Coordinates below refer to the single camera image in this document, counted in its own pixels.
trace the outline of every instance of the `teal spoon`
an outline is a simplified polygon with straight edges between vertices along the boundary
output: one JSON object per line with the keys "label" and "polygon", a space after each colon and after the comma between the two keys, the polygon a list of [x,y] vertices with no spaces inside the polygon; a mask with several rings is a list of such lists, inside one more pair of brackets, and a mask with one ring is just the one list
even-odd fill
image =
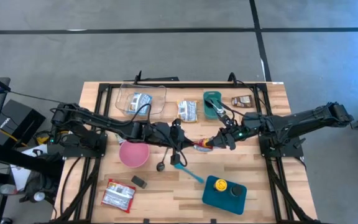
{"label": "teal spoon", "polygon": [[174,168],[181,169],[181,170],[185,171],[186,173],[190,174],[192,177],[194,177],[198,182],[204,183],[204,179],[202,179],[201,177],[199,177],[196,174],[192,173],[190,170],[186,169],[186,167],[183,167],[181,164],[174,165]]}

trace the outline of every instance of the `clear plastic container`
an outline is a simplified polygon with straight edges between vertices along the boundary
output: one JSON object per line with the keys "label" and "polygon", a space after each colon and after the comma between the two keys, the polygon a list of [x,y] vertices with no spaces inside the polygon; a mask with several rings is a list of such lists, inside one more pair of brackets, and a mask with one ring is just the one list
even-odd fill
{"label": "clear plastic container", "polygon": [[[123,83],[119,89],[116,100],[116,108],[121,110],[124,115],[133,116],[135,112],[142,105],[140,102],[139,94],[146,96],[144,99],[151,98],[151,111],[150,115],[160,114],[165,105],[165,98],[167,96],[167,89],[165,86],[151,87],[142,85],[133,85],[130,83]],[[144,109],[138,113],[138,116],[145,117],[149,112],[149,107],[145,106]]]}

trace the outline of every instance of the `red snack bag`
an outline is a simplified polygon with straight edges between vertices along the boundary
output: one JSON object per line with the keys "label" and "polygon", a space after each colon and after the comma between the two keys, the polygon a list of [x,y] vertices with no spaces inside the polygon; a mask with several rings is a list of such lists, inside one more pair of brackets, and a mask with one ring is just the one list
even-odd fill
{"label": "red snack bag", "polygon": [[197,151],[200,151],[200,152],[211,152],[213,150],[213,147],[212,146],[207,146],[206,143],[211,141],[212,138],[204,138],[204,139],[201,139],[199,140],[198,142],[195,142],[194,143],[194,148],[197,150]]}
{"label": "red snack bag", "polygon": [[107,189],[104,191],[102,204],[111,205],[129,213],[135,191],[135,187],[109,179]]}

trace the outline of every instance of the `snack package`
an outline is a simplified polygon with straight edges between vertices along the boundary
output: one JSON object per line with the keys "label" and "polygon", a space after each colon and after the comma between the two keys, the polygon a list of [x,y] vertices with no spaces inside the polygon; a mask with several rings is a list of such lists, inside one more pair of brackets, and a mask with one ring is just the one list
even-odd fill
{"label": "snack package", "polygon": [[231,98],[231,105],[238,106],[241,108],[251,108],[252,106],[252,96],[246,95],[246,96],[237,96]]}
{"label": "snack package", "polygon": [[129,213],[135,191],[135,187],[109,179],[107,189],[104,191],[102,204],[111,205]]}
{"label": "snack package", "polygon": [[[129,103],[129,106],[128,106],[128,111],[127,113],[129,114],[134,114],[136,113],[136,111],[142,107],[143,105],[147,104],[147,103],[152,103],[152,96],[148,95],[148,94],[145,94],[145,93],[134,93],[134,97],[132,97],[132,100],[131,102]],[[147,112],[149,110],[150,106],[145,106],[143,107],[138,115],[141,115],[141,116],[145,116],[147,115]]]}
{"label": "snack package", "polygon": [[193,147],[197,151],[200,151],[200,152],[211,152],[213,150],[213,146],[207,146],[206,145],[206,143],[209,142],[210,140],[212,140],[212,138],[201,139],[198,142],[195,142]]}
{"label": "snack package", "polygon": [[197,122],[197,102],[178,101],[178,118],[183,122]]}

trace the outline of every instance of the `pink bowl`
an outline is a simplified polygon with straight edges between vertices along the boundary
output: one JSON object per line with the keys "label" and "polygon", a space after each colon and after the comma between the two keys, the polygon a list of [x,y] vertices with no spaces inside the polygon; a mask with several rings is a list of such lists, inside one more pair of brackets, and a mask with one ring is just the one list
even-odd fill
{"label": "pink bowl", "polygon": [[150,155],[148,144],[124,141],[119,148],[119,158],[128,167],[136,168],[143,165]]}

